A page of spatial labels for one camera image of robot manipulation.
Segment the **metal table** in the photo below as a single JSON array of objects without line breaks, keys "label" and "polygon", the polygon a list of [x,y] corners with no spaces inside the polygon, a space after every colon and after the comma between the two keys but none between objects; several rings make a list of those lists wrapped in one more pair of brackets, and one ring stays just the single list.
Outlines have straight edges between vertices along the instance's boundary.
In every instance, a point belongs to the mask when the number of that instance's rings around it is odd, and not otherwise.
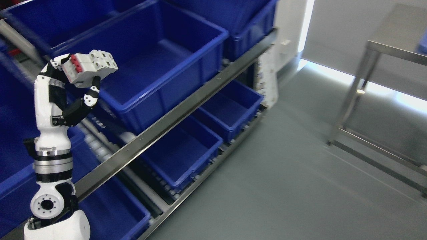
[{"label": "metal table", "polygon": [[[235,62],[229,64],[213,79],[205,83],[196,92],[190,95],[187,99],[181,102],[174,109],[169,111],[161,119],[151,125],[147,130],[129,141],[124,147],[116,151],[114,146],[99,135],[90,126],[88,120],[82,121],[84,127],[92,132],[92,135],[97,138],[111,152],[115,152],[108,160],[101,163],[97,168],[92,170],[76,183],[76,196],[81,202],[92,192],[98,189],[102,184],[110,178],[118,174],[120,171],[127,176],[135,175],[130,169],[126,168],[134,159],[141,153],[147,150],[152,144],[169,132],[173,127],[178,125],[183,119],[189,116],[193,111],[200,107],[203,103],[209,100],[219,90],[225,87],[229,82],[238,77],[242,72],[248,69],[257,62],[258,57],[267,51],[276,39],[277,29],[264,37],[258,44],[238,58]],[[147,196],[150,203],[157,207],[159,214],[151,220],[150,228],[145,231],[138,240],[146,239],[157,227],[173,212],[187,197],[226,159],[226,157],[243,141],[243,139],[251,132],[256,124],[261,120],[261,116],[265,113],[265,107],[260,106],[257,116],[243,129],[231,144],[223,144],[220,147],[220,155],[210,164],[207,169],[202,172],[195,181],[189,185],[181,194],[176,194],[174,201],[170,204],[166,203],[162,196],[156,194],[150,184],[142,180],[138,180],[135,184],[140,188],[144,195]],[[23,227],[26,222],[15,228],[9,234],[1,238],[1,240],[22,240]]]},{"label": "metal table", "polygon": [[[393,10],[383,20],[380,27],[366,43],[365,53],[359,63],[354,81],[348,91],[336,123],[330,133],[328,145],[335,144],[340,146],[341,144],[336,142],[336,138],[341,133],[388,156],[398,163],[427,176],[427,171],[425,170],[426,168],[424,165],[345,127],[347,119],[351,116],[351,113],[356,108],[361,95],[364,93],[366,84],[368,83],[375,66],[380,59],[381,54],[387,54],[421,65],[427,65],[427,56],[417,51],[419,41],[424,35],[426,29],[427,9],[404,4],[396,4],[394,6]],[[391,171],[389,168],[381,164],[370,164],[375,165],[379,169],[400,179],[411,187],[416,188],[424,195],[427,194],[426,187],[412,181],[411,179],[404,177],[397,172]]]}]

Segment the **table leg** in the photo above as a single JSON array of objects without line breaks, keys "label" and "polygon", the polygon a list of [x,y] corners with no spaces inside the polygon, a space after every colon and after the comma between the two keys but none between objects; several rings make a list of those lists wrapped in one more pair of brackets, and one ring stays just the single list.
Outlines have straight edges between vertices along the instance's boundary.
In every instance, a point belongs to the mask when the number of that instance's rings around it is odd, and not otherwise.
[{"label": "table leg", "polygon": [[350,114],[353,112],[356,103],[359,101],[357,99],[357,90],[360,85],[360,81],[364,79],[362,87],[365,88],[366,84],[368,83],[369,78],[371,77],[375,66],[379,60],[380,53],[377,51],[373,51],[370,49],[366,49],[365,53],[362,57],[362,60],[359,63],[359,67],[356,72],[356,77],[353,80],[353,83],[350,87],[350,90],[347,93],[347,96],[344,100],[344,103],[341,107],[341,110],[339,111],[338,118],[335,122],[335,125],[332,128],[332,131],[328,138],[328,145],[333,144],[335,141],[339,129],[345,124],[346,120],[350,116]]}]

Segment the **metal ring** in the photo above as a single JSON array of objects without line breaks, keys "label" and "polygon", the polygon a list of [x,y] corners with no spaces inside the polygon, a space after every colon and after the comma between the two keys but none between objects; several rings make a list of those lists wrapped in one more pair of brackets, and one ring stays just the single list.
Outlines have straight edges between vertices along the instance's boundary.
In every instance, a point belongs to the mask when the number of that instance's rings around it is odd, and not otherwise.
[{"label": "metal ring", "polygon": [[35,166],[54,166],[54,165],[61,165],[61,164],[69,163],[72,161],[73,161],[73,158],[50,160],[50,161],[34,160],[34,165]]},{"label": "metal ring", "polygon": [[69,149],[65,150],[54,150],[54,151],[37,151],[37,156],[58,156],[70,153]]},{"label": "metal ring", "polygon": [[73,162],[52,165],[52,166],[38,166],[34,165],[34,172],[37,174],[51,174],[51,173],[61,173],[73,169]]}]

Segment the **storage shelf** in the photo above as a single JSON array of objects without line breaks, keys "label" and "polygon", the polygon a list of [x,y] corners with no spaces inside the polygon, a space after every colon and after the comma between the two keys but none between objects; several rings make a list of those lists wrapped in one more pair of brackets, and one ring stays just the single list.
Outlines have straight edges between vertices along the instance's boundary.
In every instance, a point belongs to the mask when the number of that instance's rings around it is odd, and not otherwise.
[{"label": "storage shelf", "polygon": [[[257,58],[272,46],[276,39],[276,35],[277,29],[273,29],[269,35],[264,37],[263,40],[251,48],[247,53],[238,58],[235,62],[229,64],[228,67],[223,69],[213,79],[190,95],[186,100],[181,102],[178,106],[151,125],[147,130],[139,134],[120,150],[116,151],[108,160],[101,163],[97,168],[78,181],[76,183],[76,196],[79,202],[84,200],[89,196],[89,194],[116,175],[141,153],[147,150],[153,143],[159,140],[163,135],[226,86],[231,80],[235,79],[249,66],[254,64]],[[262,114],[264,109],[264,107],[261,107],[262,111],[260,111],[258,115]],[[207,176],[209,176],[218,167],[218,165],[224,161],[224,159],[248,135],[250,130],[259,120],[260,117],[256,117],[231,145],[225,146],[225,149],[223,149],[224,152],[217,158],[217,160],[211,164],[194,183],[186,188],[181,195],[179,195],[177,200],[170,205],[166,212],[154,220],[150,228],[139,238],[139,240],[146,239],[203,182],[203,180],[206,179]],[[150,193],[148,193],[147,196],[154,199],[158,197]],[[23,239],[24,225],[25,222],[1,238],[1,240]]]},{"label": "storage shelf", "polygon": [[211,174],[214,170],[240,145],[240,143],[251,133],[254,127],[259,123],[262,116],[265,114],[265,107],[261,105],[260,109],[257,112],[257,116],[250,122],[246,128],[235,138],[233,143],[223,145],[221,147],[222,153],[215,159],[215,161],[207,167],[207,169],[199,175],[199,177],[188,186],[183,193],[178,197],[178,199],[170,205],[170,208],[165,211],[162,215],[157,217],[154,222],[151,224],[150,228],[145,231],[138,240],[147,239],[153,232],[156,230],[161,223],[163,223],[166,218],[168,218],[185,199]]}]

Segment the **stainless steel table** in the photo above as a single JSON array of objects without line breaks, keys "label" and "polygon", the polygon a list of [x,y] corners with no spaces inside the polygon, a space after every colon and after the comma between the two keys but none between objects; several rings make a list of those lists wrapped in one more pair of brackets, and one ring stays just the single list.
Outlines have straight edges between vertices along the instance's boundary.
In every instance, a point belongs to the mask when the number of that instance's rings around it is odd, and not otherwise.
[{"label": "stainless steel table", "polygon": [[[337,144],[336,138],[338,137],[338,134],[341,133],[390,157],[398,163],[427,176],[427,171],[425,170],[426,166],[345,127],[347,119],[356,108],[361,95],[364,93],[366,84],[368,83],[375,66],[380,59],[381,54],[387,54],[421,65],[427,65],[427,55],[423,55],[417,51],[418,43],[426,29],[427,9],[404,4],[396,4],[394,6],[393,10],[383,20],[380,27],[366,43],[365,53],[359,63],[356,77],[354,78],[339,112],[336,123],[331,131],[328,139],[328,145],[340,145]],[[390,173],[408,185],[421,191],[424,195],[427,195],[426,187],[412,181],[411,179],[403,177],[396,172],[390,171],[390,169],[381,164],[372,165],[376,165],[376,167],[381,170]]]}]

